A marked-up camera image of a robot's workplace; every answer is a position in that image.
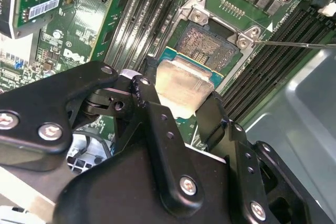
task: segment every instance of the label sticker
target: label sticker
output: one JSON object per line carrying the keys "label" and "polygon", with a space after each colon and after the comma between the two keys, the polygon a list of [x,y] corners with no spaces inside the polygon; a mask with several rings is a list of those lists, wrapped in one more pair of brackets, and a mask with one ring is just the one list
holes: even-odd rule
{"label": "label sticker", "polygon": [[35,18],[36,16],[46,13],[51,9],[55,9],[56,7],[58,7],[58,4],[59,0],[49,0],[42,4],[36,5],[29,10],[28,19]]}

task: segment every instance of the black plastic bracket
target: black plastic bracket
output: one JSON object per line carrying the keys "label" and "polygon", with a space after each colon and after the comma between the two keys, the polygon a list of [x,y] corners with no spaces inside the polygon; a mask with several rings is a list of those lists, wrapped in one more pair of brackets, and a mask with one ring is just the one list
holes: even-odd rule
{"label": "black plastic bracket", "polygon": [[[0,114],[12,114],[18,123],[0,130],[0,164],[37,171],[58,167],[71,145],[83,100],[117,78],[115,70],[93,61],[2,94]],[[39,128],[46,124],[55,125],[61,136],[42,139]]]}
{"label": "black plastic bracket", "polygon": [[221,97],[213,92],[196,112],[201,140],[230,166],[229,202],[233,223],[279,223],[270,211],[257,155],[243,128],[228,119]]}
{"label": "black plastic bracket", "polygon": [[281,223],[332,223],[270,145],[258,141],[253,150],[259,158],[267,201]]}

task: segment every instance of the motherboard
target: motherboard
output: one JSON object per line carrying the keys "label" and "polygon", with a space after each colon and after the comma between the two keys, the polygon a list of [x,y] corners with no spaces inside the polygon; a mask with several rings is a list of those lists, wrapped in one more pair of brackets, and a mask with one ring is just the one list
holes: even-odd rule
{"label": "motherboard", "polygon": [[[0,93],[91,60],[140,71],[147,56],[160,61],[172,49],[184,61],[171,57],[169,69],[194,64],[193,71],[203,69],[195,77],[203,79],[215,72],[220,82],[207,80],[207,90],[221,94],[229,117],[243,124],[315,54],[254,41],[329,43],[334,1],[7,0],[6,10],[0,0]],[[193,115],[176,123],[185,142],[204,148]],[[113,140],[112,118],[89,127]]]}

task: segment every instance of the screw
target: screw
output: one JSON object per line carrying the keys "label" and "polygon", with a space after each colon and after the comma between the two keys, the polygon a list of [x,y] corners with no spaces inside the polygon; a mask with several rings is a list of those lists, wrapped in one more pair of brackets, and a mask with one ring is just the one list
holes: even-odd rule
{"label": "screw", "polygon": [[261,205],[255,201],[251,202],[251,210],[253,214],[261,221],[266,220],[266,214]]}
{"label": "screw", "polygon": [[201,19],[201,13],[198,11],[194,12],[192,16],[192,20],[194,22],[199,22],[200,19]]}
{"label": "screw", "polygon": [[241,49],[244,49],[247,47],[247,41],[246,39],[240,39],[238,41],[238,47],[241,48]]}
{"label": "screw", "polygon": [[107,67],[107,66],[102,67],[101,71],[103,71],[104,73],[107,73],[107,74],[112,74],[113,73],[112,69]]}
{"label": "screw", "polygon": [[9,112],[0,114],[0,130],[10,130],[17,126],[19,118]]}
{"label": "screw", "polygon": [[269,148],[269,146],[267,144],[263,144],[263,147],[265,150],[267,150],[268,152],[271,152],[271,149]]}
{"label": "screw", "polygon": [[253,35],[257,35],[258,33],[259,33],[259,31],[258,31],[257,28],[254,28],[254,29],[252,30],[252,34],[253,34]]}
{"label": "screw", "polygon": [[149,84],[150,84],[149,80],[147,80],[146,78],[140,78],[140,81],[141,81],[143,84],[146,84],[146,85],[149,85]]}
{"label": "screw", "polygon": [[239,131],[243,131],[243,129],[242,129],[242,127],[240,127],[240,125],[235,124],[235,127],[236,127],[237,130],[239,130]]}
{"label": "screw", "polygon": [[56,124],[47,123],[38,129],[38,135],[44,140],[54,141],[60,139],[62,130]]}
{"label": "screw", "polygon": [[197,192],[195,183],[188,177],[182,177],[180,179],[180,187],[187,195],[194,195]]}

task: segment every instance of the blue component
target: blue component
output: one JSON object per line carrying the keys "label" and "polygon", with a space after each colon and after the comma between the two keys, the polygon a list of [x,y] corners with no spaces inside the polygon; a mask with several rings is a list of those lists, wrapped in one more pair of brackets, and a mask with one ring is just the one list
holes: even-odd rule
{"label": "blue component", "polygon": [[170,47],[166,47],[164,49],[164,51],[163,51],[163,53],[162,53],[162,55],[159,59],[159,63],[161,63],[161,61],[163,61],[163,60],[172,61],[172,60],[174,60],[174,58],[176,56],[179,56],[179,57],[189,61],[190,63],[200,67],[201,69],[204,69],[204,70],[210,72],[212,74],[211,77],[210,77],[210,81],[214,84],[215,88],[217,88],[219,86],[219,84],[222,82],[222,80],[224,79],[224,77],[220,73],[217,73],[216,71],[211,70],[207,66],[204,66],[204,65],[198,63],[197,61],[189,58],[186,55],[178,53],[177,51],[175,51],[174,49],[172,49]]}
{"label": "blue component", "polygon": [[14,63],[14,69],[19,69],[23,66],[23,61],[17,61]]}

